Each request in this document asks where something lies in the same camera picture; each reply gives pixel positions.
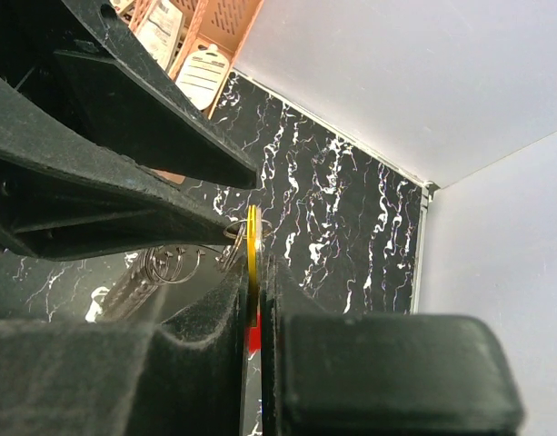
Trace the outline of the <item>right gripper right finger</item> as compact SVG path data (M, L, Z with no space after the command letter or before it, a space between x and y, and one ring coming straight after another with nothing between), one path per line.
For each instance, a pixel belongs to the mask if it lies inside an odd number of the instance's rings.
M260 312L267 435L515 435L522 427L512 369L479 319L329 312L276 255Z

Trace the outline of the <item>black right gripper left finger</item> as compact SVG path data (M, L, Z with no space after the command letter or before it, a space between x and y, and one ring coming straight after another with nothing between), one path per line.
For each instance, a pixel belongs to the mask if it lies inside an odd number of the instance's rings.
M247 275L162 324L0 321L0 435L238 435Z

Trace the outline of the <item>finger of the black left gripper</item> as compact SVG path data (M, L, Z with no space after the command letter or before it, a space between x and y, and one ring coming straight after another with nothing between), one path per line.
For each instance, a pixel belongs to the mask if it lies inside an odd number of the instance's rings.
M106 1L57 1L53 59L94 142L138 164L253 189L256 163L208 120Z

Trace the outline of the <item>metal keyring with spring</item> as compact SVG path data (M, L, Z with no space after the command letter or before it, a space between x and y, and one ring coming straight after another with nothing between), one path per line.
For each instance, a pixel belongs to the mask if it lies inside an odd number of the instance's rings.
M90 311L86 319L89 322L99 322L130 317L160 287L191 281L201 271L202 258L209 253L208 250L219 254L214 258L214 266L219 273L226 273L235 264L240 250L243 251L242 245L247 245L249 220L244 218L233 221L224 229L224 236L231 239L233 244L226 246L222 251L196 246L194 266L188 273L183 273L183 270L185 259L191 257L188 254L189 246L173 244L142 250L110 290L99 288L93 292L93 300L96 297L100 300L94 319L89 317L92 316Z

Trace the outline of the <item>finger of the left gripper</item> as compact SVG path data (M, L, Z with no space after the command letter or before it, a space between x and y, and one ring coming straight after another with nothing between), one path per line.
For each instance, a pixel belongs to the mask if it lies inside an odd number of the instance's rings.
M132 158L94 142L63 87L59 121L0 76L0 244L72 261L172 243L220 244L226 220Z

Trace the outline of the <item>yellow headed key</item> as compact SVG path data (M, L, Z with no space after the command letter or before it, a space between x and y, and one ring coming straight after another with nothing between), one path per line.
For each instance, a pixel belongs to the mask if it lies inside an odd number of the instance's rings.
M248 322L257 326L263 260L263 225L260 207L250 205L246 220L246 254L248 268Z

